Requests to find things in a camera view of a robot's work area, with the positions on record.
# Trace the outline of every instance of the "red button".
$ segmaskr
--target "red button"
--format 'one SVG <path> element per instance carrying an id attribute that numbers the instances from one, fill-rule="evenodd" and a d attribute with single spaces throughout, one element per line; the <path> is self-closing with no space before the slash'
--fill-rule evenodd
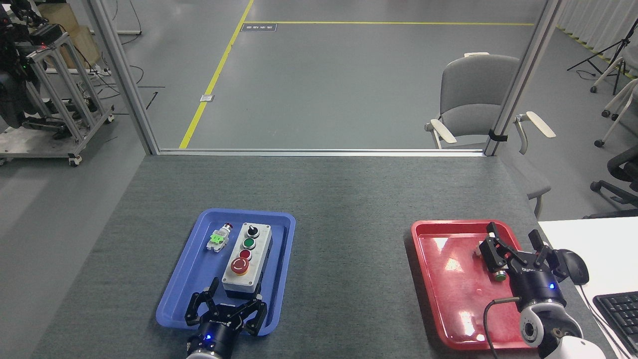
<path id="1" fill-rule="evenodd" d="M 253 254 L 248 249 L 244 249 L 241 252 L 239 252 L 239 257 L 246 258 L 247 260 L 250 261 L 250 259 L 253 257 Z"/>
<path id="2" fill-rule="evenodd" d="M 244 275 L 248 271 L 248 260 L 246 258 L 235 258 L 230 263 L 230 269 L 237 275 Z"/>

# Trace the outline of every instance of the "red tray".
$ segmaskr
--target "red tray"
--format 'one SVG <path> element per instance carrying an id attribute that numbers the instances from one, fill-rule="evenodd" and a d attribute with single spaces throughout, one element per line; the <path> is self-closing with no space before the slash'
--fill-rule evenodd
<path id="1" fill-rule="evenodd" d="M 483 330 L 483 310 L 493 299 L 512 296 L 509 278 L 493 280 L 474 251 L 496 223 L 503 241 L 520 250 L 512 229 L 498 220 L 421 220 L 412 238 L 439 337 L 458 350 L 489 349 Z M 487 322 L 495 348 L 529 348 L 519 333 L 516 304 L 495 305 Z"/>

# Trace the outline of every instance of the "floor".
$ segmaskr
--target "floor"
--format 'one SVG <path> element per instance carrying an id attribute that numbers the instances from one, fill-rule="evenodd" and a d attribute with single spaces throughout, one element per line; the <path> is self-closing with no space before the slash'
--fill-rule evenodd
<path id="1" fill-rule="evenodd" d="M 157 86 L 140 92 L 148 102 L 157 92 L 149 115 L 160 146 L 176 148 L 249 0 L 133 3 L 144 34 L 124 48 L 130 63 L 144 69 L 140 85 Z M 118 28 L 136 29 L 128 4 L 119 5 Z M 209 11 L 202 11 L 205 6 Z M 525 7 L 505 0 L 255 0 L 246 20 L 533 22 L 538 2 L 517 6 Z M 431 148 L 422 125 L 438 111 L 445 64 L 468 51 L 520 56 L 530 31 L 508 25 L 280 24 L 275 33 L 241 32 L 188 148 Z M 565 71 L 589 54 L 556 30 L 519 106 L 537 112 L 558 134 L 544 139 L 528 131 L 528 155 L 553 186 L 541 220 L 613 210 L 589 183 L 616 182 L 606 161 L 637 142 L 638 121 L 631 114 L 604 148 L 593 146 L 611 125 L 600 117 L 611 86 L 599 86 L 594 95 L 593 81 Z M 101 96 L 114 94 L 105 88 Z M 0 357 L 29 356 L 22 339 L 35 339 L 47 326 L 144 157 L 121 100 L 107 101 L 122 115 L 89 143 L 80 167 L 16 159 L 0 168 Z"/>

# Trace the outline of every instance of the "white curtain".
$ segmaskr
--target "white curtain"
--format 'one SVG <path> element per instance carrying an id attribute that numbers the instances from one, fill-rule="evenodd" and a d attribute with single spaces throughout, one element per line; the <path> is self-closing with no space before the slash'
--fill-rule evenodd
<path id="1" fill-rule="evenodd" d="M 596 52 L 624 38 L 638 19 L 638 0 L 566 1 L 558 26 Z M 638 31 L 631 40 L 630 51 L 635 52 L 638 50 Z M 612 58 L 614 51 L 615 47 L 605 51 L 603 56 Z"/>

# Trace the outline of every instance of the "yellow floor line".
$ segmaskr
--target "yellow floor line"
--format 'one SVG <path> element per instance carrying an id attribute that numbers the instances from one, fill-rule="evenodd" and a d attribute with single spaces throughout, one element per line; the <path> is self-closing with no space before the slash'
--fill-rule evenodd
<path id="1" fill-rule="evenodd" d="M 571 37 L 572 39 L 574 39 L 577 43 L 580 43 L 585 49 L 588 49 L 589 51 L 591 51 L 592 54 L 597 54 L 598 51 L 595 51 L 593 47 L 587 45 L 586 42 L 582 41 L 581 39 L 577 38 L 576 36 L 574 36 L 574 34 L 572 33 L 568 33 L 567 30 L 563 29 L 560 26 L 556 26 L 560 31 L 563 31 L 565 34 L 567 34 L 567 36 Z M 598 55 L 598 57 L 600 57 L 601 59 L 603 59 L 603 61 L 605 61 L 608 64 L 611 64 L 611 59 L 606 58 L 603 55 Z M 626 77 L 628 77 L 629 79 L 638 79 L 638 77 L 634 76 L 634 75 L 630 75 L 629 71 L 627 72 L 623 72 L 623 75 L 625 75 Z"/>
<path id="2" fill-rule="evenodd" d="M 204 93 L 205 95 L 210 95 L 212 93 L 212 89 L 215 88 L 217 79 L 219 78 L 219 75 L 221 74 L 221 69 L 224 67 L 224 64 L 226 63 L 228 54 L 230 53 L 230 50 L 233 44 L 235 43 L 235 39 L 237 39 L 237 35 L 239 34 L 239 31 L 241 30 L 241 27 L 244 24 L 244 21 L 246 20 L 246 16 L 248 16 L 248 12 L 250 11 L 250 8 L 253 5 L 253 1 L 254 0 L 250 0 L 248 2 L 248 5 L 246 5 L 244 14 L 242 15 L 241 19 L 237 23 L 235 32 L 233 33 L 233 36 L 230 38 L 230 41 L 228 42 L 228 45 L 226 46 L 226 51 L 224 51 L 224 54 L 222 55 L 221 60 L 219 60 L 219 64 L 217 65 L 217 70 L 215 70 L 215 73 L 213 74 L 212 79 L 210 83 L 208 84 L 208 87 L 206 88 L 206 92 Z M 188 126 L 188 130 L 186 130 L 186 134 L 184 135 L 184 138 L 182 139 L 182 143 L 180 143 L 179 145 L 179 148 L 188 147 L 188 143 L 191 141 L 193 133 L 195 132 L 195 128 L 197 127 L 197 124 L 199 123 L 199 120 L 202 117 L 202 113 L 204 112 L 204 109 L 206 108 L 206 104 L 207 102 L 200 102 L 200 105 L 197 107 L 197 111 L 195 112 L 195 115 L 193 116 L 193 119 L 191 120 L 191 124 Z"/>
<path id="3" fill-rule="evenodd" d="M 393 21 L 245 21 L 245 24 L 356 24 L 356 25 L 499 25 L 533 26 L 528 22 L 393 22 Z"/>

